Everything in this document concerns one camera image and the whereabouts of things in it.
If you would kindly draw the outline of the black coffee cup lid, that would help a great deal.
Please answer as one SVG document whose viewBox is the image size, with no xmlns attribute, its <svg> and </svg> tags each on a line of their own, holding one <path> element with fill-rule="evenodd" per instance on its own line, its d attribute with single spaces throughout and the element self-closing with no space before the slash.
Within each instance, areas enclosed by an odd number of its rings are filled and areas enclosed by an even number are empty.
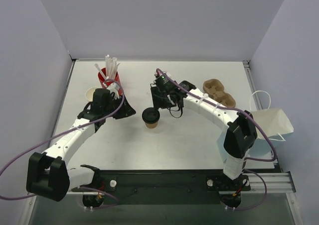
<svg viewBox="0 0 319 225">
<path fill-rule="evenodd" d="M 146 108 L 142 113 L 144 123 L 154 124 L 160 119 L 160 113 L 156 108 Z"/>
</svg>

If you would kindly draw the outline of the brown paper coffee cup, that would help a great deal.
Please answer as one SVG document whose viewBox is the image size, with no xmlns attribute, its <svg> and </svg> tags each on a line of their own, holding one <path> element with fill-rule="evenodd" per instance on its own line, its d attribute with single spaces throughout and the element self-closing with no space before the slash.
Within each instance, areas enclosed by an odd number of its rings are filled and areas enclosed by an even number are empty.
<svg viewBox="0 0 319 225">
<path fill-rule="evenodd" d="M 147 119 L 144 120 L 145 126 L 147 128 L 153 129 L 156 128 L 158 125 L 159 120 L 158 119 Z"/>
</svg>

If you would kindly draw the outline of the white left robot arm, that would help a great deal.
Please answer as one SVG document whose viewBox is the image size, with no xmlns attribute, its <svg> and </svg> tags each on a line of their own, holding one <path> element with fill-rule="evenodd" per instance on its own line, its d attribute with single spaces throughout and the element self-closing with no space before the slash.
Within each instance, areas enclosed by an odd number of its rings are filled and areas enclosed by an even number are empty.
<svg viewBox="0 0 319 225">
<path fill-rule="evenodd" d="M 124 95 L 108 89 L 96 89 L 93 100 L 78 114 L 71 128 L 48 149 L 30 156 L 26 190 L 57 202 L 74 188 L 85 186 L 91 191 L 97 190 L 101 185 L 98 168 L 81 165 L 68 169 L 67 165 L 107 118 L 122 119 L 135 114 Z"/>
</svg>

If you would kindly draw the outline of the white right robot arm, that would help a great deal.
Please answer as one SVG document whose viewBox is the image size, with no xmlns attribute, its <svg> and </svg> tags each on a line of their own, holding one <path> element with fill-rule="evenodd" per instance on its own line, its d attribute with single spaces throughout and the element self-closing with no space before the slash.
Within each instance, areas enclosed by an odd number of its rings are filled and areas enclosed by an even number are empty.
<svg viewBox="0 0 319 225">
<path fill-rule="evenodd" d="M 242 114 L 219 105 L 192 83 L 182 81 L 177 84 L 165 75 L 155 76 L 151 84 L 151 95 L 155 109 L 190 109 L 214 123 L 225 133 L 223 148 L 220 149 L 220 152 L 226 152 L 221 183 L 226 189 L 238 185 L 239 176 L 246 165 L 245 159 L 257 138 L 251 114 Z"/>
</svg>

